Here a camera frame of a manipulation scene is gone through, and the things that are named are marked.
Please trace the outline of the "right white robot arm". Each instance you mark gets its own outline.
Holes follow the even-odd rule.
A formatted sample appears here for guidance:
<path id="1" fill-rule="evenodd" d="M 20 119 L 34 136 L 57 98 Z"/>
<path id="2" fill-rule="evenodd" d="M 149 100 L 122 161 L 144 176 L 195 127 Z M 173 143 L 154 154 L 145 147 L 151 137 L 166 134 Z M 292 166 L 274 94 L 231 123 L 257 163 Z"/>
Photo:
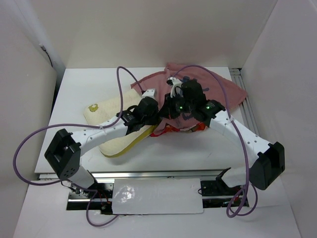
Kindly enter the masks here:
<path id="1" fill-rule="evenodd" d="M 197 121 L 210 127 L 248 156 L 245 167 L 228 168 L 217 176 L 216 189 L 228 194 L 233 187 L 249 181 L 260 190 L 266 190 L 285 170 L 285 150 L 279 142 L 274 144 L 260 138 L 233 116 L 216 100 L 208 100 L 196 80 L 181 82 L 175 77 L 166 81 L 171 86 L 165 95 L 160 115 L 175 119 L 182 113 L 191 114 Z"/>

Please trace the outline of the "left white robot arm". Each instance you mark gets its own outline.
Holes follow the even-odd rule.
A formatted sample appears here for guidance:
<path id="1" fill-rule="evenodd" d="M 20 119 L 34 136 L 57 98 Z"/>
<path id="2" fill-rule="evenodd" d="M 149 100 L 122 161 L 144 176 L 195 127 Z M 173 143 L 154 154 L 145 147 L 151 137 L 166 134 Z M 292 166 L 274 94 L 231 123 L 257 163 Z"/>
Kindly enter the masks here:
<path id="1" fill-rule="evenodd" d="M 158 102 L 145 97 L 138 105 L 130 106 L 97 128 L 75 132 L 61 129 L 49 144 L 45 158 L 61 181 L 68 180 L 78 185 L 85 197 L 94 197 L 98 192 L 97 182 L 81 165 L 81 156 L 107 141 L 139 131 L 146 125 L 155 125 L 158 112 Z"/>

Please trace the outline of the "pink red patterned pillowcase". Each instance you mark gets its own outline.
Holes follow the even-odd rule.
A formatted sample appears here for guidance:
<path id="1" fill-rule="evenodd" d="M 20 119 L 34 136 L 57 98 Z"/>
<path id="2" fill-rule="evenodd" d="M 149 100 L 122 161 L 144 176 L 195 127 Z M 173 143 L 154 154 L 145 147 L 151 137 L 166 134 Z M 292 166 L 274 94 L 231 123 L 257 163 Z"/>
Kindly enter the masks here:
<path id="1" fill-rule="evenodd" d="M 231 111 L 247 97 L 245 90 L 214 72 L 175 63 L 131 87 L 139 94 L 156 90 L 160 123 L 152 137 L 173 131 L 204 130 L 215 113 Z"/>

